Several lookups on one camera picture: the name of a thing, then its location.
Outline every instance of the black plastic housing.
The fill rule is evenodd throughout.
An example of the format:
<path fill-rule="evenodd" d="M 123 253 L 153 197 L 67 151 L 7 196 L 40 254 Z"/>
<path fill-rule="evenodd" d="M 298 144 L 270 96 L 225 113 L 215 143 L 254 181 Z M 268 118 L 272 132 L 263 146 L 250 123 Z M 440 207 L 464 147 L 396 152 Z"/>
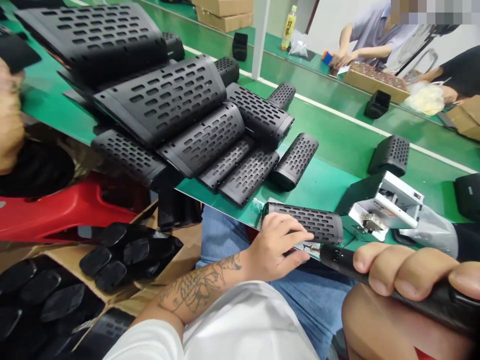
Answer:
<path fill-rule="evenodd" d="M 230 56 L 225 56 L 215 61 L 215 66 L 220 73 L 221 80 L 225 87 L 236 83 L 240 78 L 240 65 Z"/>
<path fill-rule="evenodd" d="M 227 90 L 228 101 L 240 110 L 247 135 L 269 150 L 276 150 L 294 124 L 294 118 L 253 92 L 232 83 Z"/>
<path fill-rule="evenodd" d="M 397 135 L 382 140 L 371 157 L 367 172 L 370 175 L 389 171 L 400 178 L 407 171 L 410 142 Z"/>
<path fill-rule="evenodd" d="M 97 136 L 91 147 L 154 192 L 174 188 L 184 179 L 171 165 L 114 129 Z"/>
<path fill-rule="evenodd" d="M 254 150 L 220 185 L 219 192 L 242 209 L 279 162 L 275 151 Z"/>
<path fill-rule="evenodd" d="M 342 218 L 335 212 L 311 209 L 308 207 L 267 202 L 263 207 L 263 217 L 270 213 L 289 214 L 313 234 L 311 242 L 340 245 L 344 242 Z"/>
<path fill-rule="evenodd" d="M 296 92 L 295 86 L 288 82 L 282 82 L 266 100 L 282 110 L 287 110 Z"/>
<path fill-rule="evenodd" d="M 248 156 L 254 147 L 254 140 L 251 137 L 244 136 L 202 172 L 197 177 L 198 181 L 204 184 L 212 193 L 216 194 L 220 184 Z"/>
<path fill-rule="evenodd" d="M 314 137 L 304 132 L 298 134 L 268 179 L 280 190 L 292 191 L 298 185 L 318 147 L 319 142 Z"/>
<path fill-rule="evenodd" d="M 137 3 L 19 10 L 31 35 L 91 87 L 169 60 L 162 33 Z"/>
<path fill-rule="evenodd" d="M 224 153 L 245 132 L 239 109 L 231 102 L 204 117 L 162 146 L 158 153 L 188 179 Z"/>
<path fill-rule="evenodd" d="M 142 144 L 155 148 L 220 106 L 226 91 L 214 62 L 199 55 L 108 88 L 94 98 Z"/>

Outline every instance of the electric screwdriver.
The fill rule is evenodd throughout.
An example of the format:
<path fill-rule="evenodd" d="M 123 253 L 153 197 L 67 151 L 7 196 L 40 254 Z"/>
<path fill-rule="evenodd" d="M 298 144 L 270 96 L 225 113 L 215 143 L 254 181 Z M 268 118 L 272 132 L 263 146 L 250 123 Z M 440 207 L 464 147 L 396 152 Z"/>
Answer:
<path fill-rule="evenodd" d="M 369 285 L 369 274 L 360 273 L 354 268 L 354 253 L 351 250 L 324 244 L 320 248 L 320 261 L 325 266 L 353 280 Z M 423 301 L 409 300 L 396 290 L 391 297 L 457 333 L 478 339 L 480 301 L 455 290 L 450 285 L 448 278 L 439 281 Z"/>

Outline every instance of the blue jeans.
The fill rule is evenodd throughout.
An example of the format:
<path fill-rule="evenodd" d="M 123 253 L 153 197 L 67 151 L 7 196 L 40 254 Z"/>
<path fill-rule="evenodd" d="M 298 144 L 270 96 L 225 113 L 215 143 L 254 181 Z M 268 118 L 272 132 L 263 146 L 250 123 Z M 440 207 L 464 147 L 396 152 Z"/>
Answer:
<path fill-rule="evenodd" d="M 215 263 L 249 247 L 245 225 L 205 206 L 201 259 L 196 267 Z M 321 360 L 327 358 L 334 334 L 342 328 L 342 303 L 353 282 L 325 266 L 315 273 L 294 270 L 273 286 L 296 314 Z"/>

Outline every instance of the white shirt sleeve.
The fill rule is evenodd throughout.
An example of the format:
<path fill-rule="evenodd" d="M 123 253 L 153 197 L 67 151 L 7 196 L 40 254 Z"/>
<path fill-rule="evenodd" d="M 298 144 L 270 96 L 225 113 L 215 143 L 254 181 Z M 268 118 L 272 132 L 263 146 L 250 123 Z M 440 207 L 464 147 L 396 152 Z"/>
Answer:
<path fill-rule="evenodd" d="M 128 329 L 103 360 L 184 360 L 178 333 L 166 321 L 145 320 Z"/>

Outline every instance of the worker's arm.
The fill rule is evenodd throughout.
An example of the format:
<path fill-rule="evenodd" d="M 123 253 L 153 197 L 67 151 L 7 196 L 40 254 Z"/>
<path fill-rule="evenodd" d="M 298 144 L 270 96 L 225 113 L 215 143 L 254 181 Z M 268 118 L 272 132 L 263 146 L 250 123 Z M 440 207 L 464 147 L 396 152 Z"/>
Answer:
<path fill-rule="evenodd" d="M 313 235 L 290 215 L 269 214 L 247 250 L 196 269 L 166 286 L 132 326 L 159 319 L 171 324 L 182 338 L 185 325 L 202 315 L 228 289 L 245 281 L 282 278 L 308 260 L 310 256 L 305 251 L 295 251 L 287 257 L 282 254 L 312 239 Z"/>

